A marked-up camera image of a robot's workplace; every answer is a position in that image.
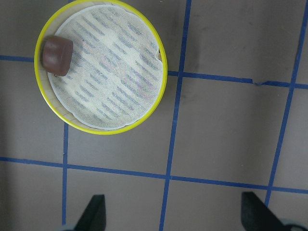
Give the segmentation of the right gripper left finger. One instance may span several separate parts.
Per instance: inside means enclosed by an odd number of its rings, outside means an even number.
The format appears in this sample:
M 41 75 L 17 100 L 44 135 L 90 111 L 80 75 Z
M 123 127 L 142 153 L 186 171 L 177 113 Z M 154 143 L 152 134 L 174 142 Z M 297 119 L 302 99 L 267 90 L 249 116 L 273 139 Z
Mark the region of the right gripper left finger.
M 74 231 L 104 231 L 106 228 L 105 196 L 94 195 L 74 226 Z

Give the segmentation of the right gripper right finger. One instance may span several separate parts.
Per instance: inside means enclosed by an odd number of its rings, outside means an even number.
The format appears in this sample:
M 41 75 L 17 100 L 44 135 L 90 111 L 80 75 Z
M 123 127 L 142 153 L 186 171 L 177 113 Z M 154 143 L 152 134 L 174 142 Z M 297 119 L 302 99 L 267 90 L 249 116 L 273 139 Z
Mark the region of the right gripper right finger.
M 285 231 L 282 222 L 254 192 L 241 194 L 241 223 L 246 231 Z

